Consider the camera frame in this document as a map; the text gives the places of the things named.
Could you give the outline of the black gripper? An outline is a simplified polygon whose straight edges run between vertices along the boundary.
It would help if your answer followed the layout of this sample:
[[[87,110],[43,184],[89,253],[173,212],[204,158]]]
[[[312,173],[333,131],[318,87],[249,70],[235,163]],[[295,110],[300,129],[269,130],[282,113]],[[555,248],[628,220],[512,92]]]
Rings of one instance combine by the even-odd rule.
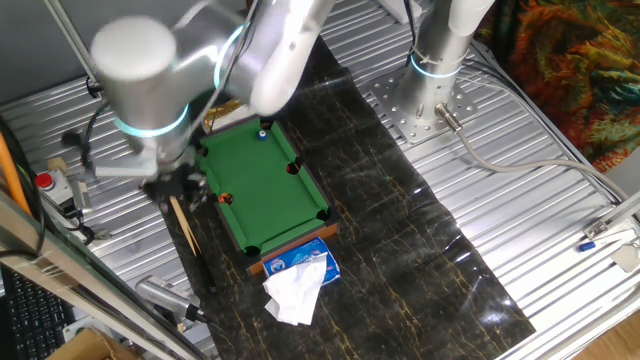
[[[196,210],[207,200],[209,188],[203,174],[191,174],[189,170],[176,170],[148,182],[147,187],[144,188],[144,194],[158,207],[161,213],[167,213],[166,200],[171,196],[187,195],[188,209]]]

